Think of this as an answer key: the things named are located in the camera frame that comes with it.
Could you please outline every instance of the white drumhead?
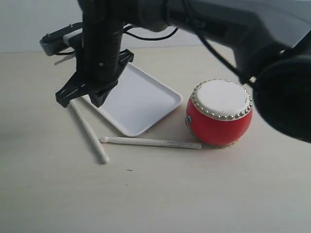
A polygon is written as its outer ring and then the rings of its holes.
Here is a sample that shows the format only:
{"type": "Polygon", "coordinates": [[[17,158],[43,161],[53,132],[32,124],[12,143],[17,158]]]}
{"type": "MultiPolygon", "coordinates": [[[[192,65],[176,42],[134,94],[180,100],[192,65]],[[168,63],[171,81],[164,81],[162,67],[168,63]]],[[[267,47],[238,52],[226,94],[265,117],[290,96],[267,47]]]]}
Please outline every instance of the white drumhead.
{"type": "Polygon", "coordinates": [[[209,115],[223,119],[235,115],[243,117],[252,105],[249,94],[242,86],[226,80],[211,80],[201,84],[196,91],[196,100],[209,115]]]}

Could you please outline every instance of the drum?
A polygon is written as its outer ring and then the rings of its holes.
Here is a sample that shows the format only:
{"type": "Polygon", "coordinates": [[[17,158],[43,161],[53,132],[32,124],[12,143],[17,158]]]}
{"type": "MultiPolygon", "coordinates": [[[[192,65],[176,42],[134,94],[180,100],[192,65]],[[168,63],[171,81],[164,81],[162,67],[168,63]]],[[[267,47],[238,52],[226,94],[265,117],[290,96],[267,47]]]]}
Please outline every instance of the drum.
{"type": "Polygon", "coordinates": [[[203,143],[213,147],[229,146],[248,130],[253,116],[252,101],[247,91],[234,82],[201,83],[188,101],[186,124],[203,143]]]}

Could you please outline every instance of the table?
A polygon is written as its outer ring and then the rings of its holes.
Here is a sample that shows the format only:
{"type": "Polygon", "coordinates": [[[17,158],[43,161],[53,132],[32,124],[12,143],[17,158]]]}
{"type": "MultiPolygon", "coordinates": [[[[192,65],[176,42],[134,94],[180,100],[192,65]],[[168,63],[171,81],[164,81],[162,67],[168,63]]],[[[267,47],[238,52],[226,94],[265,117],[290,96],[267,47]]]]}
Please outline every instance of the table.
{"type": "MultiPolygon", "coordinates": [[[[233,61],[232,52],[217,49],[233,61]]],[[[191,140],[185,109],[207,79],[237,81],[203,47],[135,49],[138,67],[184,96],[141,137],[191,140]]],[[[307,233],[310,145],[271,129],[255,112],[224,150],[105,145],[102,165],[83,128],[54,93],[75,61],[0,54],[0,232],[307,233]]],[[[83,101],[98,136],[121,136],[83,101]]]]}

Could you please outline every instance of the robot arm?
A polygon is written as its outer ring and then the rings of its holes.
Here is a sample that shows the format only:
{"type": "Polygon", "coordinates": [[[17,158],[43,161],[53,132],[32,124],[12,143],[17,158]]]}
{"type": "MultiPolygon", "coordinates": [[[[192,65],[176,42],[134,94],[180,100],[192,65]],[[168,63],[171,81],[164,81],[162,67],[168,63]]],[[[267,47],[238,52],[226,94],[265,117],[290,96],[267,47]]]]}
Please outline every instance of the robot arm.
{"type": "MultiPolygon", "coordinates": [[[[311,50],[311,1],[78,0],[78,3],[83,12],[80,25],[83,33],[79,34],[83,39],[70,45],[76,51],[77,70],[56,93],[62,106],[86,94],[96,106],[104,103],[126,64],[133,60],[130,51],[119,53],[125,22],[154,32],[176,26],[197,34],[201,40],[203,37],[232,48],[237,66],[231,70],[241,74],[242,84],[248,83],[254,89],[254,102],[261,116],[277,130],[311,142],[311,121],[307,126],[300,124],[311,116],[310,109],[304,107],[302,115],[300,108],[311,102],[311,62],[307,57],[311,50]],[[283,103],[286,98],[296,107],[289,108],[288,103],[276,107],[276,102],[283,103]],[[290,120],[293,112],[295,122],[290,120]]],[[[55,37],[65,38],[72,33],[77,37],[76,30],[67,27],[45,36],[41,44],[47,55],[66,48],[64,43],[56,43],[55,37]]]]}

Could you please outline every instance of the drum rim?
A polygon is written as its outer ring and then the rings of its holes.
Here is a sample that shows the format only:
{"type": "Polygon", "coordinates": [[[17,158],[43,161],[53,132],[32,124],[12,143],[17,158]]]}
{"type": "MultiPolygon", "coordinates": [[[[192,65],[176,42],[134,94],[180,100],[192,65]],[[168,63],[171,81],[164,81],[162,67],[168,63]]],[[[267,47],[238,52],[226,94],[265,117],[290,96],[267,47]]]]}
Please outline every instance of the drum rim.
{"type": "Polygon", "coordinates": [[[199,85],[197,85],[193,92],[192,92],[192,95],[191,95],[191,100],[192,100],[192,104],[195,106],[195,108],[201,113],[201,114],[204,114],[206,115],[207,117],[209,118],[212,118],[212,119],[216,119],[216,120],[221,120],[221,121],[234,121],[234,120],[239,120],[245,116],[247,116],[251,110],[253,109],[253,104],[252,104],[252,101],[253,99],[251,98],[251,95],[247,92],[247,90],[245,88],[242,88],[245,90],[245,92],[248,94],[248,102],[245,104],[245,110],[242,112],[234,112],[234,113],[231,113],[231,114],[227,114],[227,115],[222,115],[220,114],[219,112],[213,112],[211,111],[210,109],[208,109],[206,106],[204,106],[197,98],[197,92],[198,90],[200,89],[200,87],[202,85],[204,85],[205,83],[207,82],[210,82],[210,81],[216,81],[216,80],[220,80],[220,81],[225,81],[225,82],[230,82],[230,83],[234,83],[232,81],[228,81],[228,80],[224,80],[224,79],[213,79],[213,80],[207,80],[207,81],[204,81],[202,83],[200,83],[199,85]]]}

